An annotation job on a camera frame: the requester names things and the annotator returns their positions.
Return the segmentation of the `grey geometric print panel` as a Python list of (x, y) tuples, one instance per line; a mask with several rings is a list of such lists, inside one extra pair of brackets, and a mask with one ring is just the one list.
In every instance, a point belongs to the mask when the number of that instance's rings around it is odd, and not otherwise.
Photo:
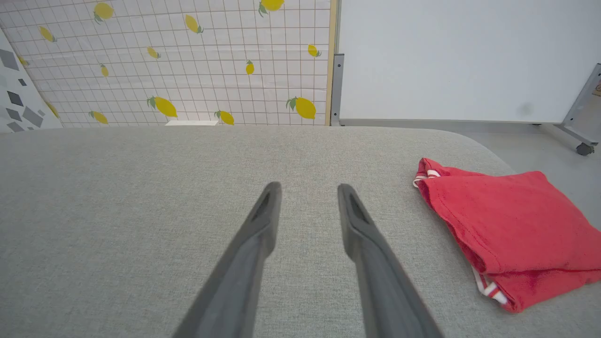
[(0, 28), (0, 133), (62, 127)]

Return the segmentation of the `red and white shirt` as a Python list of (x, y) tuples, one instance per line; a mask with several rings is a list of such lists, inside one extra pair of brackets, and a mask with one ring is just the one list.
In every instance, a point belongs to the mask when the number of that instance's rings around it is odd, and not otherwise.
[(490, 176), (422, 158), (413, 180), (478, 290), (520, 313), (601, 281), (601, 231), (542, 172)]

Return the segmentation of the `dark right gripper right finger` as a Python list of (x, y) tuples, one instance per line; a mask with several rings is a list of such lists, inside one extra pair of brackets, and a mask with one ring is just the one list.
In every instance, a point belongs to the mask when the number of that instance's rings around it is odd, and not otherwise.
[(355, 265), (366, 338), (444, 338), (358, 193), (339, 184), (344, 250)]

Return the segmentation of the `lemon print partition panel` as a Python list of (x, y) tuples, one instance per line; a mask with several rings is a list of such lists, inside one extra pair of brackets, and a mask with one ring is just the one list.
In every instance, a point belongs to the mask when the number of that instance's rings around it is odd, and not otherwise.
[(65, 128), (328, 125), (335, 0), (0, 0)]

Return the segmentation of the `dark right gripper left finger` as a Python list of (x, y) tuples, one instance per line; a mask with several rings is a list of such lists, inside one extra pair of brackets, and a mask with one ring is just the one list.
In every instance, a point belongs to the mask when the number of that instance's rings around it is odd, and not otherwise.
[(172, 338), (253, 338), (263, 268), (276, 246), (282, 197), (279, 182), (264, 187)]

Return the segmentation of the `white partition board on casters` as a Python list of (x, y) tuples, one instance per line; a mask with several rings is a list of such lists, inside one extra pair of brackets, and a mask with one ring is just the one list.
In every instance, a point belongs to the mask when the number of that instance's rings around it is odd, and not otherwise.
[(601, 0), (337, 0), (331, 125), (575, 126), (601, 82)]

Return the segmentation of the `grey fabric sofa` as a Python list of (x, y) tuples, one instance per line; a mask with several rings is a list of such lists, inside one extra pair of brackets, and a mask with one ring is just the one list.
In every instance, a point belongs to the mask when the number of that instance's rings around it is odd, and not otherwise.
[(444, 131), (66, 128), (0, 136), (0, 338), (171, 338), (272, 181), (283, 186), (254, 338), (365, 338), (337, 186), (351, 184), (447, 338), (601, 338), (601, 283), (511, 314), (412, 180), (511, 167)]

